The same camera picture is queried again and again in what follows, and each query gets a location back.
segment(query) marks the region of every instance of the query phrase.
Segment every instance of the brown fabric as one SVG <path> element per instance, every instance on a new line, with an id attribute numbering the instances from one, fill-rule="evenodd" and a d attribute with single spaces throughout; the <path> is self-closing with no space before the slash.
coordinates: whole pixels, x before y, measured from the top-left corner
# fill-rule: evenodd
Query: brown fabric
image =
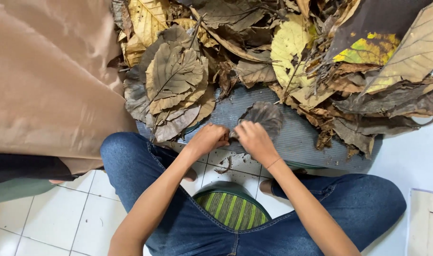
<path id="1" fill-rule="evenodd" d="M 0 153 L 58 156 L 72 173 L 101 165 L 114 132 L 137 131 L 105 0 L 0 0 Z"/>

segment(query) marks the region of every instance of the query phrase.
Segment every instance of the tile floor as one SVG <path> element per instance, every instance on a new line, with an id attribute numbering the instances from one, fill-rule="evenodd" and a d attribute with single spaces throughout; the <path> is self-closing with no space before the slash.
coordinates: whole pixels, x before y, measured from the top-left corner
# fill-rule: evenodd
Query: tile floor
<path id="1" fill-rule="evenodd" d="M 183 147 L 172 146 L 177 151 Z M 216 172 L 228 167 L 224 174 Z M 243 185 L 272 218 L 293 210 L 288 200 L 259 191 L 259 183 L 271 176 L 250 155 L 215 150 L 193 168 L 197 180 L 181 182 L 191 195 L 213 181 L 233 181 Z M 0 203 L 0 256 L 106 255 L 125 216 L 106 173 L 93 170 L 47 193 Z"/>

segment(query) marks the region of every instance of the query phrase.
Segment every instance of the pile of dry leaves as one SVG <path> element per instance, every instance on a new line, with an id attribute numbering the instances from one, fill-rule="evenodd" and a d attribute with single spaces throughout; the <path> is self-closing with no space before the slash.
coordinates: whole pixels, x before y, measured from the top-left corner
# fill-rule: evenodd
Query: pile of dry leaves
<path id="1" fill-rule="evenodd" d="M 166 141 L 262 83 L 349 157 L 433 117 L 433 0 L 112 0 L 126 108 Z"/>

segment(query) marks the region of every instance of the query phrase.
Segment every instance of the striped stool cushion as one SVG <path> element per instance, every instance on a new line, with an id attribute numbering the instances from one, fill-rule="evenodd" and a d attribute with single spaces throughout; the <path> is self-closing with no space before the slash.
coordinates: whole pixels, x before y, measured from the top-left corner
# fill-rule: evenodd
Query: striped stool cushion
<path id="1" fill-rule="evenodd" d="M 259 207 L 236 195 L 213 192 L 196 201 L 215 219 L 234 230 L 248 230 L 268 222 Z"/>

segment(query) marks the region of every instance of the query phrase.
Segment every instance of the rubber mat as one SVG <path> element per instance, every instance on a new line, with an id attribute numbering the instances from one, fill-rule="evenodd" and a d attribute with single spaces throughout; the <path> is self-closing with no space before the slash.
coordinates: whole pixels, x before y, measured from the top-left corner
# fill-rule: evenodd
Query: rubber mat
<path id="1" fill-rule="evenodd" d="M 219 89 L 216 90 L 215 94 L 216 96 L 219 95 Z M 245 113 L 246 108 L 250 107 L 254 102 L 277 102 L 278 100 L 278 96 L 267 87 L 259 85 L 246 89 L 243 85 L 236 85 L 229 97 L 216 103 L 210 118 L 202 121 L 200 127 L 212 122 L 232 129 L 237 125 L 237 120 Z M 278 153 L 284 160 L 351 172 L 367 172 L 372 166 L 382 145 L 381 135 L 376 137 L 372 160 L 367 160 L 360 155 L 354 155 L 350 160 L 346 160 L 347 149 L 341 140 L 334 136 L 331 148 L 324 148 L 322 151 L 316 150 L 315 145 L 319 135 L 316 128 L 305 117 L 299 116 L 296 110 L 287 105 L 279 105 L 279 108 L 284 114 L 284 122 L 283 128 L 274 143 Z M 137 125 L 141 135 L 150 137 L 150 130 L 145 127 L 144 123 L 137 122 Z M 186 134 L 185 139 L 179 139 L 178 142 L 188 142 L 198 129 Z M 236 153 L 246 153 L 238 142 L 233 142 L 223 149 Z"/>

